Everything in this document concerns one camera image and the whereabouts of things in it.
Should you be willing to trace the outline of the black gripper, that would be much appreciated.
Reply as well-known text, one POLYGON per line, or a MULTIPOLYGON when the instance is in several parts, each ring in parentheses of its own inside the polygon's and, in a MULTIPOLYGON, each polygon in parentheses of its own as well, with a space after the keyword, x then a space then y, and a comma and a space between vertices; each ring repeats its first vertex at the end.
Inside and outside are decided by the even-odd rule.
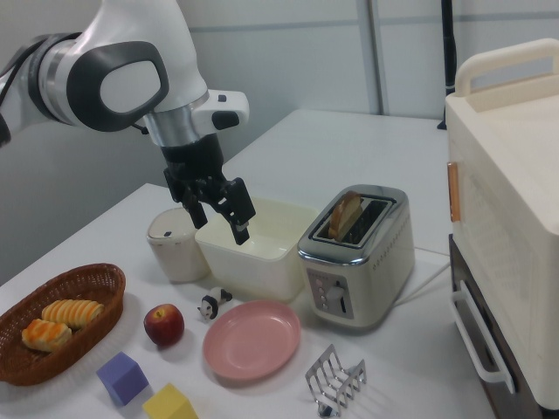
POLYGON ((164 147, 162 154, 170 194, 176 203, 183 204, 194 227, 207 224, 200 202, 210 203, 230 225, 235 244, 244 244, 250 238, 248 225, 256 210, 245 182, 239 177, 230 181, 224 177, 224 156, 217 135, 205 135, 180 147, 164 147))

